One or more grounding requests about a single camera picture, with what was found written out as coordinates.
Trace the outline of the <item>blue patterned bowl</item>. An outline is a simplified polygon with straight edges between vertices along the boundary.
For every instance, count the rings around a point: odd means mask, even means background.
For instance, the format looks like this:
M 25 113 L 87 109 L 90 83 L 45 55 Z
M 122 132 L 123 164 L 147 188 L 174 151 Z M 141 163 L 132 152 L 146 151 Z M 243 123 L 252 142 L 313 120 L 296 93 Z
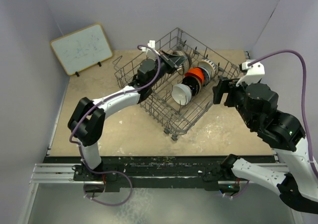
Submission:
M 204 81 L 203 81 L 203 85 L 202 86 L 205 87 L 205 86 L 207 86 L 210 83 L 211 78 L 210 78 L 210 75 L 209 75 L 208 71 L 205 68 L 199 67 L 199 69 L 203 73 Z

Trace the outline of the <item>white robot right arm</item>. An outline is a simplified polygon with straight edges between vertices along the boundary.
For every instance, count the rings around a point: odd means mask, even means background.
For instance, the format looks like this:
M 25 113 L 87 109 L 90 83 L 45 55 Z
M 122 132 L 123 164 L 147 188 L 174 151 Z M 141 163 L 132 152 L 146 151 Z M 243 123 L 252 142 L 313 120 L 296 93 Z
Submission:
M 272 171 L 234 154 L 221 164 L 226 180 L 235 177 L 252 181 L 279 196 L 284 204 L 298 212 L 317 214 L 318 178 L 310 159 L 309 135 L 300 121 L 277 109 L 278 94 L 266 84 L 243 83 L 222 78 L 213 87 L 213 103 L 219 104 L 224 94 L 227 107 L 234 107 L 251 132 L 256 132 L 283 159 L 289 171 Z

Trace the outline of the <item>grey wire dish rack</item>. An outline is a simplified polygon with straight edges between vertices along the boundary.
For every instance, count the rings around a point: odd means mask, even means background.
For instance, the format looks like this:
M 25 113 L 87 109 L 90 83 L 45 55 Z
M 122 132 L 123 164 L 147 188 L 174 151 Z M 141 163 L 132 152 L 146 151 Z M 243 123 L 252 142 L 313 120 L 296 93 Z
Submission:
M 176 28 L 156 41 L 156 49 L 168 53 L 186 52 L 194 66 L 202 59 L 209 59 L 218 67 L 218 73 L 211 83 L 202 88 L 200 93 L 182 106 L 176 103 L 171 95 L 172 87 L 182 81 L 178 73 L 165 75 L 153 87 L 152 94 L 140 106 L 145 109 L 158 123 L 164 132 L 176 141 L 178 136 L 186 134 L 213 105 L 212 87 L 220 78 L 237 78 L 239 67 L 220 53 L 212 50 L 180 28 Z

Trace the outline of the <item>black glossy bowl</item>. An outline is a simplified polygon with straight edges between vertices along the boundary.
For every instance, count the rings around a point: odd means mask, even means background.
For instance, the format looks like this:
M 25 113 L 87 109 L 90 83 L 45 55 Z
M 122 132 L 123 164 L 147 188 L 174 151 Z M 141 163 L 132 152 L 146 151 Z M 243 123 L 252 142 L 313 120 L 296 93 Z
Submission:
M 192 96 L 196 96 L 201 90 L 201 82 L 194 76 L 184 77 L 182 84 L 190 88 Z

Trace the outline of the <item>brown glazed bowl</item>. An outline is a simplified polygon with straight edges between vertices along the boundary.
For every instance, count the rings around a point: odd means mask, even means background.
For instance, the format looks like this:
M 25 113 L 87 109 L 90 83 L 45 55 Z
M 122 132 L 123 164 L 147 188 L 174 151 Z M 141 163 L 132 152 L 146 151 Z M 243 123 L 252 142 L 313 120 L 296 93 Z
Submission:
M 191 67 L 191 63 L 192 63 L 191 58 L 184 51 L 176 50 L 172 54 L 181 57 L 177 62 L 178 64 L 177 72 L 180 75 L 185 75 Z

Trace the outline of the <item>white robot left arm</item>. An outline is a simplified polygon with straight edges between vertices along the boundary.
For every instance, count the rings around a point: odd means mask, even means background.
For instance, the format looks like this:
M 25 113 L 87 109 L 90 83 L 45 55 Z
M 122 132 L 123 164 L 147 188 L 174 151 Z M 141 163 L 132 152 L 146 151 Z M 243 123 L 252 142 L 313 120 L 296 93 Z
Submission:
M 97 180 L 105 173 L 98 150 L 104 121 L 126 107 L 143 102 L 151 95 L 158 80 L 178 70 L 185 72 L 185 66 L 190 64 L 185 52 L 161 52 L 155 59 L 142 60 L 131 82 L 120 91 L 95 100 L 84 97 L 78 102 L 68 122 L 69 140 L 77 144 L 81 162 L 86 166 L 84 173 L 90 180 Z

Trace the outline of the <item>white orange rimmed striped bowl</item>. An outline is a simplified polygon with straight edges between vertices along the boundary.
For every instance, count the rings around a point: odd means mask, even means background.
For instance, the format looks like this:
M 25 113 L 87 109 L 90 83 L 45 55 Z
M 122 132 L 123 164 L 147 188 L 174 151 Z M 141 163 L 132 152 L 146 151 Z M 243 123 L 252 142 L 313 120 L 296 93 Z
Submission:
M 217 72 L 216 71 L 216 66 L 210 60 L 205 59 L 205 60 L 199 61 L 198 62 L 198 68 L 199 67 L 205 68 L 208 71 L 211 80 L 215 77 L 216 72 Z

